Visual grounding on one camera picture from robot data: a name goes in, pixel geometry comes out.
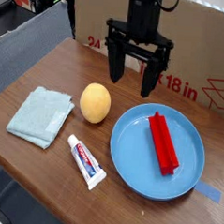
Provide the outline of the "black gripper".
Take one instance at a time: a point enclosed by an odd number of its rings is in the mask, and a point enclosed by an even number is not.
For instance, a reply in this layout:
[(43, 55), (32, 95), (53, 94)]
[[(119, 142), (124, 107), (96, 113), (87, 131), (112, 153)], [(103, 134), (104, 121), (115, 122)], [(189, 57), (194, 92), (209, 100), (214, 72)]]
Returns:
[(126, 21), (108, 19), (109, 71), (114, 83), (124, 74), (125, 56), (144, 60), (147, 67), (143, 73), (141, 96), (149, 97), (157, 84), (159, 75), (168, 67), (173, 43), (163, 37), (158, 28), (161, 7), (128, 7)]

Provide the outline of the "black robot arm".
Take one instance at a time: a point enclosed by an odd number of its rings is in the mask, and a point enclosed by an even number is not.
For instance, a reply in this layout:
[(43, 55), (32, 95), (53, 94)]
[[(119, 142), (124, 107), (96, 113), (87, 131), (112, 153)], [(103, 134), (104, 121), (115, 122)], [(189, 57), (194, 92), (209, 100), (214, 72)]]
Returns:
[(141, 96), (149, 97), (160, 74), (169, 64), (173, 42), (157, 30), (160, 11), (171, 12), (178, 6), (163, 7), (162, 0), (129, 0), (127, 21), (106, 21), (109, 34), (105, 37), (108, 46), (109, 71), (114, 83), (124, 74), (126, 55), (147, 64), (143, 72)]

